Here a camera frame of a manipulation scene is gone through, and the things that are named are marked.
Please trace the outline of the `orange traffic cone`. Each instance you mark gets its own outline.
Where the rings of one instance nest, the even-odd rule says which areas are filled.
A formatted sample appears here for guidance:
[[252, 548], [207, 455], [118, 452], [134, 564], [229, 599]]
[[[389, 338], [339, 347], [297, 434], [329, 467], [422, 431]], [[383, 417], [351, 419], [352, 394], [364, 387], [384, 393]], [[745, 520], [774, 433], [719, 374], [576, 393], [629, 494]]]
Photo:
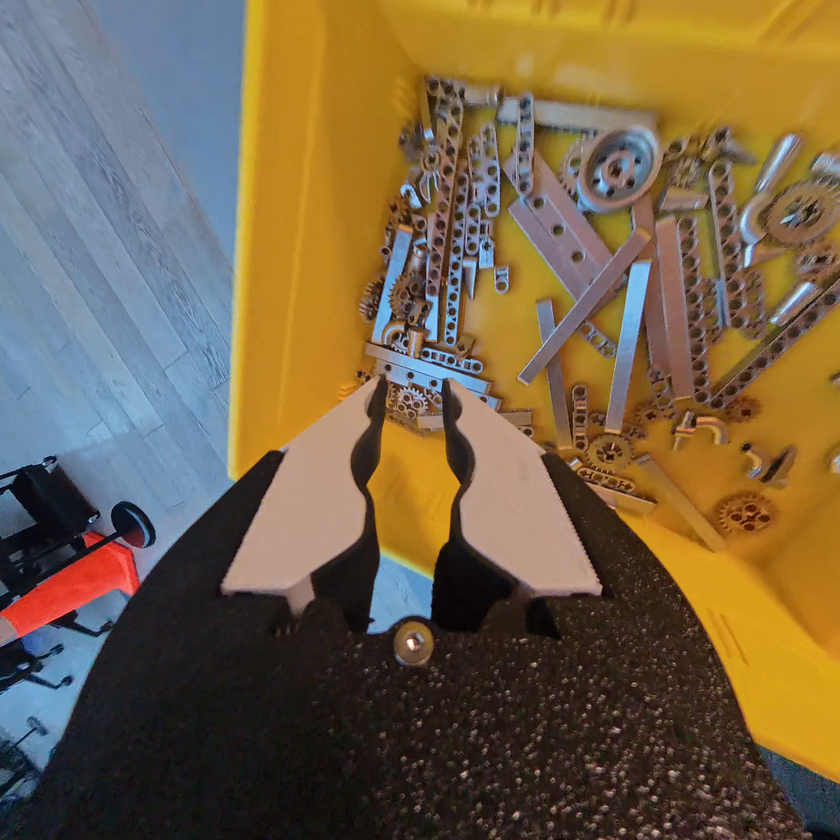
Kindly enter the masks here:
[[83, 538], [85, 550], [65, 568], [45, 581], [28, 586], [15, 595], [1, 612], [1, 646], [12, 644], [44, 626], [69, 629], [90, 637], [99, 637], [113, 628], [107, 621], [99, 629], [79, 624], [77, 612], [84, 606], [112, 591], [133, 596], [140, 587], [140, 578], [133, 551], [90, 532]]

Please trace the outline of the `pile of silver beam parts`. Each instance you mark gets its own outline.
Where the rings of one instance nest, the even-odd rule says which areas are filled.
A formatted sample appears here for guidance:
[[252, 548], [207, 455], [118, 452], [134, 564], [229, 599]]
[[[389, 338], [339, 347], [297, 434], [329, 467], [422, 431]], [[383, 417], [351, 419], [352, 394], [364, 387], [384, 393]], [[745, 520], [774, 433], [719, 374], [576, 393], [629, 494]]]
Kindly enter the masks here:
[[383, 272], [360, 298], [372, 325], [364, 352], [387, 382], [386, 417], [413, 434], [444, 429], [443, 384], [453, 378], [519, 431], [534, 434], [532, 410], [501, 408], [463, 326], [465, 298], [482, 275], [509, 292], [497, 262], [495, 222], [502, 177], [516, 193], [507, 212], [570, 298], [556, 322], [551, 299], [537, 301], [541, 345], [558, 350], [578, 335], [613, 363], [605, 413], [587, 385], [566, 385], [560, 356], [543, 356], [553, 442], [604, 501], [644, 515], [655, 499], [625, 477], [644, 469], [710, 550], [720, 530], [647, 453], [644, 424], [675, 419], [679, 450], [699, 431], [729, 443], [731, 423], [761, 412], [744, 395], [786, 351], [838, 307], [838, 151], [810, 163], [808, 176], [784, 178], [805, 138], [787, 133], [772, 146], [750, 199], [740, 206], [734, 165], [755, 160], [727, 125], [663, 146], [650, 191], [612, 214], [583, 210], [578, 174], [598, 134], [642, 124], [653, 113], [502, 97], [435, 76], [421, 79], [419, 118], [400, 143], [416, 163], [391, 204], [381, 247]]

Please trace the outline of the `yellow plastic bin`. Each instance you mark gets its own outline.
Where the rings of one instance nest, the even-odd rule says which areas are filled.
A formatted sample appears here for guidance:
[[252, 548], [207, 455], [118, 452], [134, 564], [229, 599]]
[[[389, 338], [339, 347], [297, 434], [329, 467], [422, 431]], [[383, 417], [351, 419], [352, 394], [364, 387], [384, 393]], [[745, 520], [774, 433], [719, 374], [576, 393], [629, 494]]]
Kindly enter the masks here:
[[[382, 272], [391, 204], [417, 164], [400, 140], [419, 118], [421, 79], [502, 97], [653, 113], [661, 144], [727, 125], [754, 164], [732, 168], [751, 197], [774, 143], [805, 141], [783, 185], [838, 151], [838, 2], [247, 2], [238, 176], [228, 469], [239, 478], [354, 390], [372, 325], [359, 305]], [[483, 378], [504, 410], [532, 410], [553, 442], [540, 359], [606, 412], [613, 363], [580, 336], [541, 345], [536, 303], [556, 322], [571, 299], [508, 213], [502, 177], [496, 259], [510, 290], [480, 276], [465, 298]], [[705, 624], [763, 746], [838, 781], [838, 307], [744, 395], [761, 412], [729, 443], [676, 420], [633, 441], [710, 522], [719, 499], [768, 496], [772, 526], [708, 546], [658, 498], [620, 512], [675, 576]], [[455, 478], [441, 432], [384, 435], [372, 482], [380, 545], [431, 573]]]

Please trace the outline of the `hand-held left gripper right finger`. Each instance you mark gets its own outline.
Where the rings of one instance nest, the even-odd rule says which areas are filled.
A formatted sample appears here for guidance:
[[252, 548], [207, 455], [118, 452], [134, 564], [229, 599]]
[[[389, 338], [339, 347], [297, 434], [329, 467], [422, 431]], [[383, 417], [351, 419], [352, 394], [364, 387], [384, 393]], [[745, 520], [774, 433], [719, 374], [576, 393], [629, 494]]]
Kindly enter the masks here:
[[455, 379], [444, 382], [443, 398], [458, 489], [433, 598], [601, 596], [543, 449]]

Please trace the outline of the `small gold gear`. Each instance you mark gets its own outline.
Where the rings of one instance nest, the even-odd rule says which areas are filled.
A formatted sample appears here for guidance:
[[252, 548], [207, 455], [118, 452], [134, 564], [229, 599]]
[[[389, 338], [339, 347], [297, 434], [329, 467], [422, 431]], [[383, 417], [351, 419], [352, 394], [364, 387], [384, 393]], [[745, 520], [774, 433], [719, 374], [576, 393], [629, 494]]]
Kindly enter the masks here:
[[756, 534], [772, 526], [778, 517], [772, 500], [755, 490], [743, 490], [719, 499], [713, 517], [726, 534]]

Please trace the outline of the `silver pulley wheel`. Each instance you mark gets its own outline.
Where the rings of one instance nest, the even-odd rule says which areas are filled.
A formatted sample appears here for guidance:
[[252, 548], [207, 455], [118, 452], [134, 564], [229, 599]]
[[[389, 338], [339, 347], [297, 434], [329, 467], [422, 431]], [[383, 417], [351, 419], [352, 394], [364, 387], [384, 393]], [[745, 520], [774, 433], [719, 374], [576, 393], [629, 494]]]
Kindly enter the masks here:
[[581, 157], [577, 176], [581, 207], [594, 214], [628, 209], [655, 184], [663, 158], [658, 132], [642, 124], [598, 134]]

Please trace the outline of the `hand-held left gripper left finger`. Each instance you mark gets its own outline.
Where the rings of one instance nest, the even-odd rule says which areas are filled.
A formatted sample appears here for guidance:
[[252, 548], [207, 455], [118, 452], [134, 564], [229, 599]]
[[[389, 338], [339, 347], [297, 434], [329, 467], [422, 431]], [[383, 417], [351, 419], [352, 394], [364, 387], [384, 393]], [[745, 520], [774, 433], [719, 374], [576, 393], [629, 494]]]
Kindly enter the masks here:
[[380, 462], [386, 396], [386, 379], [370, 379], [280, 450], [223, 594], [278, 595], [301, 615], [324, 591], [323, 575], [362, 548], [366, 534], [376, 538], [368, 484]]

